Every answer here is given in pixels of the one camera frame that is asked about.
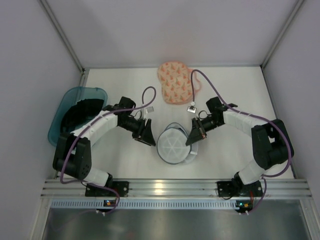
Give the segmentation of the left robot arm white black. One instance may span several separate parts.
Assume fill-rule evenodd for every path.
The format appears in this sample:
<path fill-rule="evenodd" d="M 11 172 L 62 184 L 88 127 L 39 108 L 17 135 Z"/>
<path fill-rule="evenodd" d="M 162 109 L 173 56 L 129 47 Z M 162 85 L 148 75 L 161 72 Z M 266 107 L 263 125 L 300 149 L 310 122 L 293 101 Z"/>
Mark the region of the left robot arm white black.
<path fill-rule="evenodd" d="M 110 188 L 113 177 L 110 173 L 92 166 L 92 148 L 108 131 L 120 127 L 132 133 L 132 138 L 148 146 L 155 146 L 152 120 L 132 116 L 136 103 L 128 97 L 121 97 L 115 105 L 107 105 L 88 123 L 70 132 L 62 133 L 57 141 L 53 158 L 53 169 L 74 178 L 71 182 L 84 181 L 95 186 Z"/>

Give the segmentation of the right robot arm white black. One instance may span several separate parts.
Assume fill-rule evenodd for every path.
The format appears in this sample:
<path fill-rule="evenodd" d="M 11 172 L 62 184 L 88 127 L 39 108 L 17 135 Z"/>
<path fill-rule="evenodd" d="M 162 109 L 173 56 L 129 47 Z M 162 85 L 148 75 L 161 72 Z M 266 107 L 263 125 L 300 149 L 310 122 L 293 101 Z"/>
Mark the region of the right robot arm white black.
<path fill-rule="evenodd" d="M 192 119 L 186 146 L 205 139 L 208 131 L 223 125 L 235 127 L 251 138 L 253 160 L 231 179 L 230 190 L 233 195 L 240 195 L 250 185 L 257 183 L 267 170 L 294 156 L 294 148 L 282 120 L 270 121 L 241 112 L 234 109 L 235 104 L 222 104 L 218 97 L 209 99 L 206 106 L 210 114 L 203 119 Z"/>

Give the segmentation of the black bra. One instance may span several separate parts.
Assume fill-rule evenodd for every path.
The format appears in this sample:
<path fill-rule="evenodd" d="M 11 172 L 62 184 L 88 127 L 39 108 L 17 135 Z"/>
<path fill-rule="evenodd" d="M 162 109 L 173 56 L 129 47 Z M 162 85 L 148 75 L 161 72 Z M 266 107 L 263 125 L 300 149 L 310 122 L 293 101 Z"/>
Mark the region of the black bra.
<path fill-rule="evenodd" d="M 70 133 L 88 123 L 102 110 L 104 100 L 84 99 L 73 105 L 63 116 L 60 124 L 61 133 Z"/>

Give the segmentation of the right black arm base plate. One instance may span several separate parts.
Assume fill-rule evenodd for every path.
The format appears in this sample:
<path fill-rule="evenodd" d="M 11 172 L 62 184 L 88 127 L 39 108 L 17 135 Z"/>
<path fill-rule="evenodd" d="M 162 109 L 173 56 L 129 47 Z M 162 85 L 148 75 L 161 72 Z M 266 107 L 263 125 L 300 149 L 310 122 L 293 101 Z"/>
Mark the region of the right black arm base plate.
<path fill-rule="evenodd" d="M 263 195 L 262 185 L 259 181 L 243 185 L 228 181 L 218 181 L 218 196 L 222 198 L 232 197 L 261 197 Z"/>

